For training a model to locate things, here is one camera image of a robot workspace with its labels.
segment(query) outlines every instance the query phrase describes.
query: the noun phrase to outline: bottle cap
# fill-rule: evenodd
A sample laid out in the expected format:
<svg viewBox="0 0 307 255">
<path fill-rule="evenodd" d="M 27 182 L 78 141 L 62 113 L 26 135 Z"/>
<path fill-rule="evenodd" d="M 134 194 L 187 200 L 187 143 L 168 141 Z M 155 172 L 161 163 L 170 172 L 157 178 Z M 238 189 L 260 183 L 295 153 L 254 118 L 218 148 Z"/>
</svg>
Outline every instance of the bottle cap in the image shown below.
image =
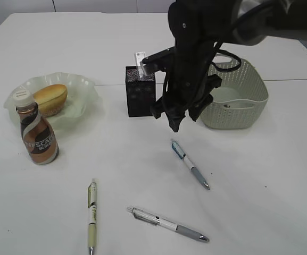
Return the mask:
<svg viewBox="0 0 307 255">
<path fill-rule="evenodd" d="M 17 90 L 13 95 L 13 99 L 16 107 L 26 107 L 35 102 L 30 91 L 26 89 Z"/>
</svg>

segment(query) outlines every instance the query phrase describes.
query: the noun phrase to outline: coffee bottle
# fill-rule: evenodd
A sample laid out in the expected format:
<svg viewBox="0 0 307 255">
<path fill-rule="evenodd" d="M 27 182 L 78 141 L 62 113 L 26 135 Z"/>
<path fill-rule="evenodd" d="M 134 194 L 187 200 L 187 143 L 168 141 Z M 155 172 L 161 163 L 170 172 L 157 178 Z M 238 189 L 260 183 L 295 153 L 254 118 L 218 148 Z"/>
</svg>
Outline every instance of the coffee bottle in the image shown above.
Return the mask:
<svg viewBox="0 0 307 255">
<path fill-rule="evenodd" d="M 20 89 L 13 99 L 20 115 L 21 137 L 32 161 L 40 165 L 52 162 L 59 154 L 59 147 L 51 125 L 41 116 L 32 94 Z"/>
</svg>

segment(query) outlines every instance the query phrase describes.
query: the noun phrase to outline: yellow pen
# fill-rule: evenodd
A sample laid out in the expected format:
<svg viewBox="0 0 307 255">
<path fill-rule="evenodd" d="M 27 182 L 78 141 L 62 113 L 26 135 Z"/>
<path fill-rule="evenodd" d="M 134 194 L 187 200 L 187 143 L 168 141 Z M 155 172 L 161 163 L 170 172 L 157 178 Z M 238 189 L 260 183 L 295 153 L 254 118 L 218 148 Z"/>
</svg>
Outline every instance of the yellow pen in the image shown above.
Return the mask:
<svg viewBox="0 0 307 255">
<path fill-rule="evenodd" d="M 96 179 L 88 187 L 88 254 L 94 255 L 96 250 Z"/>
</svg>

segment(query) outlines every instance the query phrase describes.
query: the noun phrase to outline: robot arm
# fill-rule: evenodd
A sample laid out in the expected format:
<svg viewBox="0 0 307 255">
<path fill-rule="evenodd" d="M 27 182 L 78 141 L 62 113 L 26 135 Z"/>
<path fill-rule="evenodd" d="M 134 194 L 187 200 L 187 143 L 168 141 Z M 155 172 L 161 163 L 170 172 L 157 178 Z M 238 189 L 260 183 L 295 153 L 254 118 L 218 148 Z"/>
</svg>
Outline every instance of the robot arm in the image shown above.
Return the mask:
<svg viewBox="0 0 307 255">
<path fill-rule="evenodd" d="M 213 102 L 210 92 L 221 79 L 208 70 L 216 53 L 229 54 L 222 44 L 256 45 L 266 36 L 307 40 L 307 0 L 176 0 L 168 22 L 175 46 L 145 58 L 142 67 L 146 74 L 166 72 L 151 112 L 156 118 L 165 112 L 178 132 L 185 111 L 196 121 Z"/>
</svg>

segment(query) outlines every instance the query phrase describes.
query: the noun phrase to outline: ballpoint pen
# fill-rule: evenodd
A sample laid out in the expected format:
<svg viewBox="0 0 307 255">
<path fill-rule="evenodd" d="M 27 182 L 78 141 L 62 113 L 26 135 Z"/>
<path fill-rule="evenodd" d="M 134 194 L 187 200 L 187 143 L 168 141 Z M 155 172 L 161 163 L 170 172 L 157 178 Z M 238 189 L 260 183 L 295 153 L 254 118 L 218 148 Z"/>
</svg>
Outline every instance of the ballpoint pen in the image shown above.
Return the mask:
<svg viewBox="0 0 307 255">
<path fill-rule="evenodd" d="M 94 255 L 96 249 L 96 181 L 92 179 L 92 183 L 88 187 L 88 208 L 89 208 L 89 224 L 88 224 L 88 254 Z"/>
<path fill-rule="evenodd" d="M 207 238 L 205 235 L 202 235 L 199 232 L 196 232 L 190 228 L 184 227 L 182 225 L 176 224 L 174 222 L 171 222 L 167 219 L 160 218 L 156 215 L 149 214 L 148 212 L 142 211 L 140 209 L 137 209 L 135 207 L 128 207 L 127 211 L 136 219 L 140 219 L 144 222 L 153 224 L 153 225 L 159 225 L 161 227 L 167 228 L 168 230 L 172 230 L 178 234 L 184 235 L 186 237 L 189 237 L 191 239 L 201 241 L 201 242 L 209 242 L 209 238 Z"/>
<path fill-rule="evenodd" d="M 202 174 L 199 172 L 197 167 L 191 162 L 191 160 L 188 158 L 188 156 L 185 154 L 185 152 L 182 150 L 182 148 L 179 146 L 179 144 L 171 139 L 172 142 L 172 148 L 178 155 L 178 157 L 183 160 L 185 165 L 190 169 L 191 173 L 196 177 L 196 179 L 199 181 L 199 183 L 205 187 L 207 190 L 210 190 L 210 186 L 208 185 L 208 182 L 206 179 L 202 176 Z"/>
</svg>

